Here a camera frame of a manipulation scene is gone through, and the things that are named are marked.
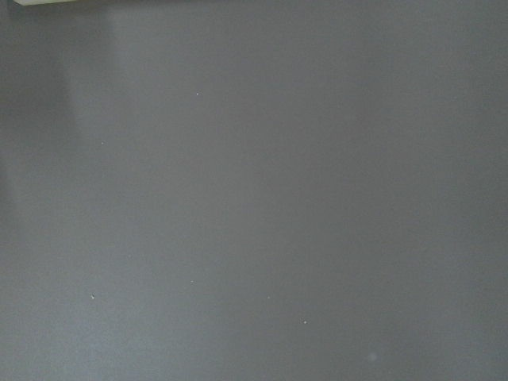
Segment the cream rabbit tray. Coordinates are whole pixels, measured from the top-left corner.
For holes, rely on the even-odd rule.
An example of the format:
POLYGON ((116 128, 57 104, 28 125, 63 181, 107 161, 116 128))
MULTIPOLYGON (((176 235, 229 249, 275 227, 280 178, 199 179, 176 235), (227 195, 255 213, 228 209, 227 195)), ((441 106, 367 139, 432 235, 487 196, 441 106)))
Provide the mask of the cream rabbit tray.
POLYGON ((75 0, 13 0, 20 6, 39 6, 61 2, 74 2, 75 0))

